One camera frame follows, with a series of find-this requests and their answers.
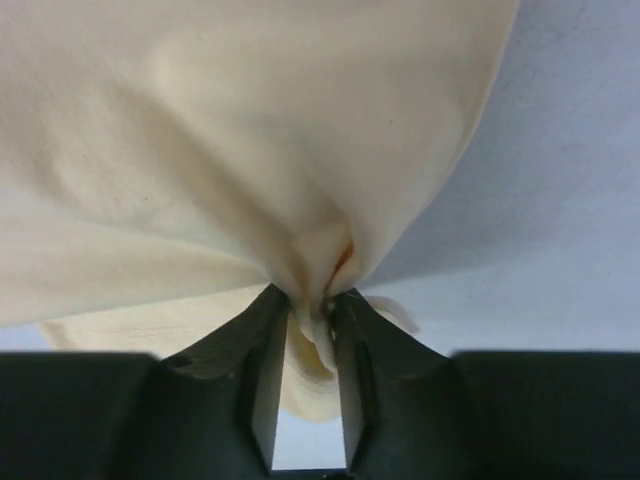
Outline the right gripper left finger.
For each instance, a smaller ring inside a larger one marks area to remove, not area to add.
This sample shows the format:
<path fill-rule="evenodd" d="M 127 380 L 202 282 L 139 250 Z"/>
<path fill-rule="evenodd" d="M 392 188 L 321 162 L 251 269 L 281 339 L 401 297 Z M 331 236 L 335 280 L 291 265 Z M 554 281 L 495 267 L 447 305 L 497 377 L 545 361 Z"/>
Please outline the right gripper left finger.
<path fill-rule="evenodd" d="M 287 330 L 269 286 L 237 317 L 162 361 L 145 406 L 147 479 L 266 479 Z"/>

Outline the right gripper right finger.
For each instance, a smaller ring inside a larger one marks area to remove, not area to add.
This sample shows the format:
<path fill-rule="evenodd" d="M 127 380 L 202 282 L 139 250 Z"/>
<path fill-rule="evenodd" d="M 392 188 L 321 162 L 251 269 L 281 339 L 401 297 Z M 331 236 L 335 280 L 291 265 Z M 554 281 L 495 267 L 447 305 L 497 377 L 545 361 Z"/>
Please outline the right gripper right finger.
<path fill-rule="evenodd" d="M 356 291 L 331 314 L 350 479 L 462 479 L 456 381 L 447 360 Z"/>

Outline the beige t shirt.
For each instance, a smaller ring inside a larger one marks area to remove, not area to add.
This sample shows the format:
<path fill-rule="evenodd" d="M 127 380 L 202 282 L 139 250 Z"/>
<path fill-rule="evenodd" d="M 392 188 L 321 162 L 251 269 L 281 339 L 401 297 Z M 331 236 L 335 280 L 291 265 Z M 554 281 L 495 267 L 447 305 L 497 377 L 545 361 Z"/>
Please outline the beige t shirt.
<path fill-rule="evenodd" d="M 171 355 L 268 284 L 281 393 L 339 413 L 328 306 L 432 202 L 515 1 L 5 1 L 1 322 Z"/>

